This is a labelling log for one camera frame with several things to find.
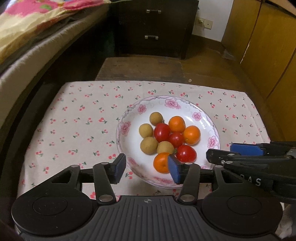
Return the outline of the wall power outlet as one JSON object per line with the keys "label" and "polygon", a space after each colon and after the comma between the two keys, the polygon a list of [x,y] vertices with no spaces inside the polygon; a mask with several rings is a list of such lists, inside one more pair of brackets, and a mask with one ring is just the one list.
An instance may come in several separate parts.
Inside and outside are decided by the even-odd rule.
{"label": "wall power outlet", "polygon": [[207,20],[200,17],[196,18],[196,24],[203,29],[209,29],[209,30],[211,30],[213,26],[213,22],[211,20]]}

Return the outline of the orange tangerine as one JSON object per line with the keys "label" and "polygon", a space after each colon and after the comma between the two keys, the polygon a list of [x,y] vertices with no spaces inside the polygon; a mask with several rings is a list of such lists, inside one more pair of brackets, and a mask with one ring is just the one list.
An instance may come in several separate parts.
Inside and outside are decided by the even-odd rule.
{"label": "orange tangerine", "polygon": [[201,132],[197,126],[188,126],[183,132],[185,142],[188,145],[195,145],[199,142]]}
{"label": "orange tangerine", "polygon": [[153,167],[155,168],[155,170],[159,173],[162,174],[167,174],[169,173],[169,169],[168,169],[168,156],[170,154],[167,152],[164,153],[159,153],[156,155],[156,157],[154,158],[153,161]]}
{"label": "orange tangerine", "polygon": [[182,133],[182,132],[184,132],[184,130],[186,128],[185,121],[181,116],[172,117],[169,120],[168,125],[169,125],[172,133],[174,133],[174,132]]}

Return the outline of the dark wooden nightstand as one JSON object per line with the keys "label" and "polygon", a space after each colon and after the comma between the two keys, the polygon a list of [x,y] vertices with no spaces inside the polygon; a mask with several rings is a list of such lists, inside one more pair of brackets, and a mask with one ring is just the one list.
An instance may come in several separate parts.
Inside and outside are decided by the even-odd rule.
{"label": "dark wooden nightstand", "polygon": [[116,57],[154,55],[185,59],[199,1],[111,1],[108,11]]}

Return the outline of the floral quilt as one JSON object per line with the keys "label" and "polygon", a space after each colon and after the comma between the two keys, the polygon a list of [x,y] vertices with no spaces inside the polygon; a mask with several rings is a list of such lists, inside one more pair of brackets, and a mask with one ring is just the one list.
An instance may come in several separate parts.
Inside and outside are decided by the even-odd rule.
{"label": "floral quilt", "polygon": [[32,37],[79,10],[111,1],[10,1],[1,13],[1,63]]}

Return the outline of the orange tangerine front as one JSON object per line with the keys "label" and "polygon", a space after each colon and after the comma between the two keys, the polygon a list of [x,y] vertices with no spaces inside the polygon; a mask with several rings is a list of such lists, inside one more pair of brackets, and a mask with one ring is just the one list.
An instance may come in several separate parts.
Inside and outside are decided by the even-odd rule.
{"label": "orange tangerine front", "polygon": [[164,153],[159,153],[156,155],[156,157],[154,158],[153,161],[153,167],[155,168],[155,170],[159,173],[162,174],[167,174],[169,173],[169,169],[168,169],[168,156],[170,154],[167,152]]}

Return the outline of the red tomato back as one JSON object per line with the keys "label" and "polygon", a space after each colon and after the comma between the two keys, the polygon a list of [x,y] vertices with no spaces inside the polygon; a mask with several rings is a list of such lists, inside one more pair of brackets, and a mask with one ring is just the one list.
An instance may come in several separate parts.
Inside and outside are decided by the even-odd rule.
{"label": "red tomato back", "polygon": [[154,137],[160,143],[167,141],[170,136],[170,127],[165,123],[158,123],[154,129]]}

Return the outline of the red tomato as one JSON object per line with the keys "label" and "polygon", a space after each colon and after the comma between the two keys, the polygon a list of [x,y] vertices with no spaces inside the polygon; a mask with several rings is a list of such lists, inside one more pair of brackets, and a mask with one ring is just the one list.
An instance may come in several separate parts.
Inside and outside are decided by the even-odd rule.
{"label": "red tomato", "polygon": [[197,153],[189,145],[181,145],[177,149],[177,159],[182,163],[193,163],[196,161]]}
{"label": "red tomato", "polygon": [[167,141],[170,136],[170,127],[165,123],[158,123],[154,129],[154,137],[160,143]]}
{"label": "red tomato", "polygon": [[178,148],[185,143],[184,136],[180,132],[171,133],[168,141],[173,145],[174,148]]}

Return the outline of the white floral plate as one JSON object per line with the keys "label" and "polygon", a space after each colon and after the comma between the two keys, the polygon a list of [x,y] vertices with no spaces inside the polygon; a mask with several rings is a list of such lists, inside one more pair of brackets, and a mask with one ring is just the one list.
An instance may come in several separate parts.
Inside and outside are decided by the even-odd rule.
{"label": "white floral plate", "polygon": [[201,108],[179,97],[155,95],[129,106],[116,130],[119,152],[141,180],[161,188],[179,185],[171,177],[168,156],[211,169],[208,149],[220,149],[216,126]]}

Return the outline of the yellow wooden wardrobe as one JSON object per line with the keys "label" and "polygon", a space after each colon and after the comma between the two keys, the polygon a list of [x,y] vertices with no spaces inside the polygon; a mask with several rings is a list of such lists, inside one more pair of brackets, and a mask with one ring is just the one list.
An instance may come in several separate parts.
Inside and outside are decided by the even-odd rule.
{"label": "yellow wooden wardrobe", "polygon": [[295,1],[234,1],[222,44],[253,87],[273,141],[295,140]]}

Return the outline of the grey bed mattress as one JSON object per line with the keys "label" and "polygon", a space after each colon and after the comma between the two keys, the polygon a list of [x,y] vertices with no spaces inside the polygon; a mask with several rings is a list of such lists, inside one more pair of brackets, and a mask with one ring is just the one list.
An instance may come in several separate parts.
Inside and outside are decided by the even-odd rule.
{"label": "grey bed mattress", "polygon": [[1,126],[8,120],[16,100],[54,57],[85,31],[102,20],[109,4],[95,6],[68,16],[30,40],[6,63],[1,64]]}

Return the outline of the tan longan back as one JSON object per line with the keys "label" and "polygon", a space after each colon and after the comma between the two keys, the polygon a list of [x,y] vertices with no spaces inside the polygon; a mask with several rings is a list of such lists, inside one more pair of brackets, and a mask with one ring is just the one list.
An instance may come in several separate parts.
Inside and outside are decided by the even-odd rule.
{"label": "tan longan back", "polygon": [[153,126],[156,126],[158,123],[163,122],[163,116],[159,112],[151,113],[149,121]]}

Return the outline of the tan longan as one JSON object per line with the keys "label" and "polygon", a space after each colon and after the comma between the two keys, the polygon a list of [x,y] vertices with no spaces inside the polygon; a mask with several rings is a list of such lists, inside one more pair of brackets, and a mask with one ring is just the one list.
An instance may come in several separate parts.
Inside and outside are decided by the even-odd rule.
{"label": "tan longan", "polygon": [[151,113],[149,121],[153,126],[156,126],[158,123],[163,122],[163,116],[159,112]]}
{"label": "tan longan", "polygon": [[146,137],[140,143],[140,149],[147,155],[154,154],[158,147],[158,141],[153,137]]}
{"label": "tan longan", "polygon": [[138,131],[139,131],[139,134],[142,138],[152,137],[154,134],[154,129],[148,123],[144,123],[144,124],[140,125]]}
{"label": "tan longan", "polygon": [[173,154],[175,152],[174,146],[168,141],[162,141],[158,144],[157,153],[169,153]]}

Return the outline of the red tomato front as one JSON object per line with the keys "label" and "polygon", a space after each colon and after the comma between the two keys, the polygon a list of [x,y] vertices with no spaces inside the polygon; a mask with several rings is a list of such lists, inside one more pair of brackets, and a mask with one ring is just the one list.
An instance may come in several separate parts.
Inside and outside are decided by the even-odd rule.
{"label": "red tomato front", "polygon": [[189,145],[181,145],[177,149],[177,159],[182,163],[193,163],[196,161],[197,153]]}

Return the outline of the tan longan front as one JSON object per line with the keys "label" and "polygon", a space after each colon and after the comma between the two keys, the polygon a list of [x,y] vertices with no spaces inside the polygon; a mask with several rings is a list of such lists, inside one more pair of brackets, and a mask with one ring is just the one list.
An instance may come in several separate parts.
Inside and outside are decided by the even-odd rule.
{"label": "tan longan front", "polygon": [[153,137],[146,137],[140,143],[140,149],[147,155],[154,154],[158,147],[158,141]]}

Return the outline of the orange tangerine back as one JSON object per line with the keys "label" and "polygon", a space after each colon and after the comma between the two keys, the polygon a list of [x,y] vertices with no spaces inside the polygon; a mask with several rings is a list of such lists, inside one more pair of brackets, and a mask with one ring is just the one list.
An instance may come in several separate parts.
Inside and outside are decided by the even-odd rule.
{"label": "orange tangerine back", "polygon": [[172,133],[174,133],[174,132],[182,133],[182,132],[184,132],[184,130],[186,128],[185,121],[181,116],[172,117],[169,120],[168,125],[169,125]]}

